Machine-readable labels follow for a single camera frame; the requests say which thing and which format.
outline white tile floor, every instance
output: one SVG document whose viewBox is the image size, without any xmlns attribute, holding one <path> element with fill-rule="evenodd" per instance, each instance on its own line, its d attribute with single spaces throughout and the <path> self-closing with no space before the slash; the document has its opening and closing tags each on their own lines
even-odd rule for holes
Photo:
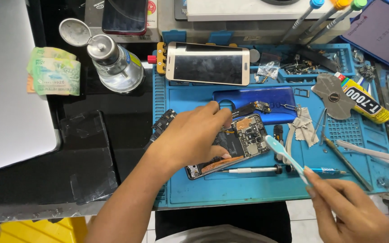
<svg viewBox="0 0 389 243">
<path fill-rule="evenodd" d="M 376 206 L 384 213 L 388 213 L 388 208 L 378 195 L 370 196 Z M 318 233 L 316 214 L 311 200 L 286 201 L 287 210 L 290 217 L 290 229 L 293 243 L 322 243 Z M 156 240 L 155 212 L 151 212 L 148 230 L 145 233 L 142 243 L 153 243 Z"/>
</svg>

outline red knob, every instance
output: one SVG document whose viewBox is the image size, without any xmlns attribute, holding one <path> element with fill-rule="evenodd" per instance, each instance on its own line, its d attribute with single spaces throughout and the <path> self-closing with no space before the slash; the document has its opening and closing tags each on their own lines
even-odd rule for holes
<svg viewBox="0 0 389 243">
<path fill-rule="evenodd" d="M 157 57 L 153 55 L 148 55 L 148 63 L 149 64 L 157 64 Z"/>
</svg>

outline blue silicone repair mat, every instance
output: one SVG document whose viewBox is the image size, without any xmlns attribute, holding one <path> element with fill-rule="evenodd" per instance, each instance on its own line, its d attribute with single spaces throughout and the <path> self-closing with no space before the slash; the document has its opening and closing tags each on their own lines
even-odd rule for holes
<svg viewBox="0 0 389 243">
<path fill-rule="evenodd" d="M 318 45 L 317 47 L 328 52 L 327 47 L 339 48 L 342 60 L 351 60 L 350 47 L 348 44 Z M 299 82 L 294 83 L 295 75 L 287 79 L 270 80 L 264 84 L 256 84 L 254 74 L 251 74 L 250 85 L 246 87 L 235 87 L 226 85 L 192 85 L 176 84 L 165 79 L 164 76 L 155 73 L 154 66 L 154 121 L 167 109 L 172 108 L 177 113 L 188 111 L 197 106 L 205 105 L 213 99 L 213 92 L 220 90 L 251 89 L 290 86 L 293 89 L 300 88 L 310 90 L 315 84 L 316 77 L 299 75 Z M 372 94 L 376 100 L 374 81 L 371 81 Z M 320 97 L 310 91 L 310 97 L 294 96 L 295 103 L 302 107 L 308 107 L 313 124 L 316 126 L 321 112 L 324 109 Z M 335 120 L 327 118 L 326 135 L 332 141 L 344 140 L 368 149 L 389 153 L 389 142 L 384 125 L 376 125 L 370 120 L 363 118 L 360 114 L 352 111 L 352 116 L 346 120 Z M 273 124 L 266 125 L 265 129 L 269 135 L 273 135 Z M 284 140 L 287 138 L 289 127 L 283 124 Z M 352 151 L 345 151 L 338 148 L 345 157 L 352 163 L 359 173 L 374 187 L 370 193 L 389 191 L 377 184 L 377 180 L 389 181 L 389 164 L 373 159 L 370 156 L 362 155 Z M 324 143 L 315 144 L 308 148 L 306 141 L 296 141 L 295 136 L 292 142 L 292 157 L 303 167 L 309 166 L 335 168 L 348 171 L 344 164 Z M 266 154 L 238 163 L 230 168 L 238 167 L 267 167 L 276 164 L 274 153 Z M 341 176 L 340 179 L 351 180 L 359 184 L 352 174 Z M 305 184 L 297 173 L 284 171 L 280 175 L 275 173 L 213 173 L 197 180 L 189 180 L 184 169 L 179 170 L 162 187 L 157 196 L 155 206 L 158 207 L 187 207 L 203 205 L 225 205 L 250 202 L 270 202 L 292 199 L 309 198 L 305 191 Z"/>
</svg>

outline blue screwdriver cap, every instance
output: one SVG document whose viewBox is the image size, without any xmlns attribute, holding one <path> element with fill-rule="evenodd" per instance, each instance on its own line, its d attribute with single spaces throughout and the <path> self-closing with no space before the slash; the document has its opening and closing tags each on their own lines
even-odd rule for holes
<svg viewBox="0 0 389 243">
<path fill-rule="evenodd" d="M 324 3 L 324 0 L 310 0 L 310 6 L 314 9 L 319 9 Z"/>
</svg>

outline blue phone back cover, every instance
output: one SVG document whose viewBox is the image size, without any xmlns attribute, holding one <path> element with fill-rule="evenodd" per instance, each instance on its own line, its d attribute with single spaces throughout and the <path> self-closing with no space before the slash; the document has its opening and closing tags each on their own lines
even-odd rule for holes
<svg viewBox="0 0 389 243">
<path fill-rule="evenodd" d="M 214 91 L 213 100 L 220 106 L 231 106 L 231 110 L 245 106 L 250 102 L 263 101 L 270 105 L 271 113 L 261 115 L 264 125 L 292 123 L 296 118 L 296 112 L 286 109 L 281 105 L 295 105 L 294 90 L 291 87 L 260 88 L 246 90 Z"/>
</svg>

